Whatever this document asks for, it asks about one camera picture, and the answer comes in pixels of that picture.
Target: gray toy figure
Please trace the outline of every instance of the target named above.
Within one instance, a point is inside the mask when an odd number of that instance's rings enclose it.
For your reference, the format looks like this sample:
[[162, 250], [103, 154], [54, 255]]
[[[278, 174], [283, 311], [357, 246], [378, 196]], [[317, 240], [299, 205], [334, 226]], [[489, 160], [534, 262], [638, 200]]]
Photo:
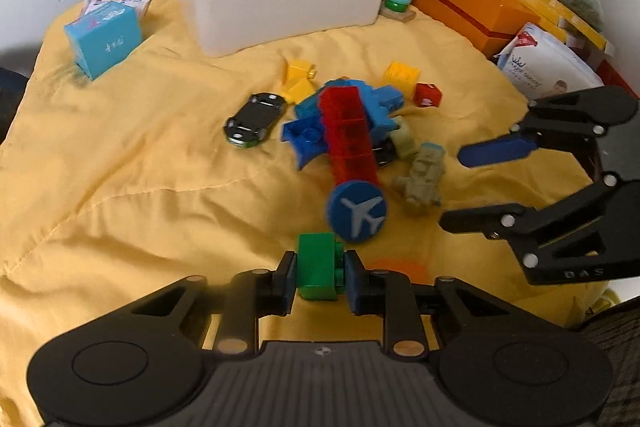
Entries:
[[438, 183], [444, 174], [444, 149], [434, 143], [423, 143], [408, 176], [399, 176], [393, 187], [404, 194], [407, 209], [423, 214], [432, 204], [440, 204]]

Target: blue lego brick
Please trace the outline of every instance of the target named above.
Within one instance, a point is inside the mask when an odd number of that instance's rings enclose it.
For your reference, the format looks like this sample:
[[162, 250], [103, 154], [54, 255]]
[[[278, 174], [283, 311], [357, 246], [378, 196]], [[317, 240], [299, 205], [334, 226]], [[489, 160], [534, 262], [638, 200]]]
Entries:
[[394, 86], [382, 86], [373, 90], [373, 94], [378, 99], [378, 103], [389, 112], [397, 111], [404, 105], [402, 91]]
[[294, 108], [296, 116], [303, 120], [320, 114], [318, 109], [318, 96], [327, 87], [355, 86], [360, 93], [360, 100], [367, 113], [369, 134], [373, 145], [377, 145], [385, 139], [386, 135], [398, 128], [396, 122], [389, 118], [391, 107], [398, 107], [398, 94], [402, 100], [402, 93], [393, 86], [383, 86], [374, 90], [362, 80], [338, 78], [329, 80], [316, 93], [300, 102]]
[[398, 128], [398, 124], [389, 118], [389, 111], [378, 103], [373, 89], [365, 84], [358, 86], [362, 105], [369, 118], [369, 134], [373, 145], [377, 145], [385, 139], [386, 135]]
[[298, 117], [299, 120], [303, 120], [304, 118], [310, 118], [316, 115], [319, 116], [320, 110], [318, 109], [318, 96], [320, 96], [320, 93], [323, 90], [325, 90], [327, 87], [331, 87], [331, 86], [334, 86], [334, 87], [353, 86], [354, 84], [351, 84], [352, 82], [353, 82], [352, 80], [344, 80], [341, 78], [338, 78], [337, 80], [329, 80], [324, 84], [324, 86], [318, 89], [310, 97], [305, 98], [305, 100], [296, 104], [296, 106], [293, 108], [293, 111], [295, 112], [296, 117]]
[[290, 142], [293, 147], [299, 171], [302, 171], [313, 158], [329, 150], [324, 140], [324, 125], [320, 114], [287, 122], [282, 126], [281, 140]]

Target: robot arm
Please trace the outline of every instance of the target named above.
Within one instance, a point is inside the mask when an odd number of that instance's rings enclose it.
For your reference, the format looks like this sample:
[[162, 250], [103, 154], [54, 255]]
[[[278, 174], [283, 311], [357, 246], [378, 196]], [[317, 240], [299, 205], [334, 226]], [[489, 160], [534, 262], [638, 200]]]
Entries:
[[593, 184], [536, 210], [517, 203], [446, 212], [447, 232], [508, 241], [530, 284], [640, 275], [640, 112], [625, 89], [599, 87], [529, 103], [511, 132], [460, 150], [468, 167], [572, 153]]

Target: bed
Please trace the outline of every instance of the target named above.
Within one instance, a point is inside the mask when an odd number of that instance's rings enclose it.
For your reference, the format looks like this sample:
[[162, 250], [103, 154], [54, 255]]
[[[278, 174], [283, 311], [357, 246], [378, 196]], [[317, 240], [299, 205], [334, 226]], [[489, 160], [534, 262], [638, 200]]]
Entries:
[[[316, 86], [340, 76], [381, 85], [393, 60], [422, 70], [444, 94], [439, 108], [399, 111], [420, 141], [447, 151], [442, 208], [407, 214], [380, 170], [386, 225], [357, 246], [367, 267], [403, 269], [415, 282], [452, 275], [558, 325], [580, 323], [604, 285], [527, 285], [510, 248], [481, 234], [450, 235], [443, 208], [519, 201], [553, 203], [590, 181], [572, 156], [538, 151], [527, 160], [469, 170], [462, 144], [502, 134], [526, 100], [462, 36], [418, 14], [380, 18], [284, 39], [212, 59], [193, 41], [180, 0], [154, 0], [145, 41], [90, 82], [74, 64], [63, 25], [48, 29], [17, 117], [0, 147], [0, 425], [41, 424], [25, 371], [55, 335], [190, 274], [224, 283], [239, 271], [273, 269], [303, 232], [328, 231], [324, 208], [334, 181], [329, 160], [302, 172], [280, 126], [249, 150], [222, 133], [254, 92], [278, 92], [286, 63], [318, 65]], [[377, 317], [351, 317], [343, 299], [298, 298], [292, 315], [260, 321], [264, 339], [380, 336]]]

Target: black toy car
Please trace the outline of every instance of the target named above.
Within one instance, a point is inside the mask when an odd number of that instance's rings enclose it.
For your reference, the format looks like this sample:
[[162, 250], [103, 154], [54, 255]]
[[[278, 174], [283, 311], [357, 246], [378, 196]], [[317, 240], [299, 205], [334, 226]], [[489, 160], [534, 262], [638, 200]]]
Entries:
[[267, 138], [287, 102], [270, 92], [252, 94], [234, 116], [225, 122], [226, 140], [238, 147], [253, 147]]

